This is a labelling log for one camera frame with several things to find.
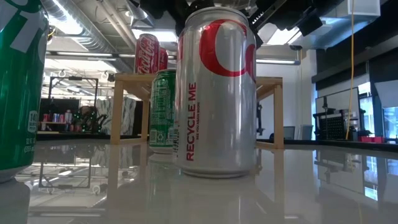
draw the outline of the wooden stand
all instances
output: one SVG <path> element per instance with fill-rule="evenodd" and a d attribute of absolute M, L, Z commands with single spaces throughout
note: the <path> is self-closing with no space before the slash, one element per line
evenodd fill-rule
<path fill-rule="evenodd" d="M 149 101 L 152 81 L 155 74 L 116 74 L 114 85 L 114 102 L 112 113 L 111 144 L 140 143 L 146 142 L 148 138 L 149 124 Z M 271 149 L 284 148 L 284 113 L 283 113 L 283 90 L 282 78 L 257 77 L 257 100 L 260 101 L 268 96 L 274 95 L 274 143 L 257 142 L 261 147 Z M 120 140 L 120 129 L 123 109 L 123 91 L 135 95 L 144 102 L 142 110 L 141 138 Z"/>

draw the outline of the green soda can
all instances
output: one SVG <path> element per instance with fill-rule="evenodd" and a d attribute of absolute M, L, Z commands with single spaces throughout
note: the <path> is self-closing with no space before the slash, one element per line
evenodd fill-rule
<path fill-rule="evenodd" d="M 157 72 L 150 98 L 149 147 L 156 153 L 171 154 L 174 131 L 175 69 Z"/>
<path fill-rule="evenodd" d="M 40 0 L 0 0 L 0 182 L 33 162 L 48 30 Z"/>

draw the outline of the red can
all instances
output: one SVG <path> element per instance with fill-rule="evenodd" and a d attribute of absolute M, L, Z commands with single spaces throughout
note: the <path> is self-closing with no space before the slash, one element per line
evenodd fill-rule
<path fill-rule="evenodd" d="M 155 73 L 159 70 L 160 43 L 152 34 L 141 34 L 136 47 L 135 73 Z"/>
<path fill-rule="evenodd" d="M 167 63 L 169 62 L 169 55 L 167 54 L 166 49 L 163 47 L 160 48 L 160 62 L 159 62 L 159 70 L 167 69 Z"/>
<path fill-rule="evenodd" d="M 61 123 L 65 122 L 65 115 L 60 114 L 60 121 L 59 122 L 61 122 Z"/>
<path fill-rule="evenodd" d="M 49 121 L 49 114 L 43 114 L 43 122 Z"/>

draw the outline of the red logo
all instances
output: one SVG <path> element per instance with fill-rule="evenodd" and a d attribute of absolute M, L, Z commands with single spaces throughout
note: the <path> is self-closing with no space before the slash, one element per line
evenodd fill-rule
<path fill-rule="evenodd" d="M 228 69 L 225 69 L 218 61 L 216 55 L 216 36 L 218 29 L 225 22 L 236 23 L 238 26 L 240 26 L 240 28 L 242 28 L 244 35 L 246 37 L 248 36 L 246 26 L 240 22 L 234 21 L 232 19 L 218 19 L 213 21 L 211 24 L 206 26 L 200 38 L 199 54 L 201 61 L 208 70 L 217 75 L 224 77 L 239 77 L 247 72 L 255 81 L 253 55 L 256 47 L 254 44 L 251 44 L 247 47 L 245 52 L 245 67 L 240 71 L 229 71 Z"/>

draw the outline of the reflective tabletop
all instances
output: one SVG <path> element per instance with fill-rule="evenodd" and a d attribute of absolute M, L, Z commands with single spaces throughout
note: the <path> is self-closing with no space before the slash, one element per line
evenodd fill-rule
<path fill-rule="evenodd" d="M 256 149 L 251 174 L 190 177 L 147 144 L 44 141 L 0 184 L 0 223 L 397 223 L 398 154 Z"/>

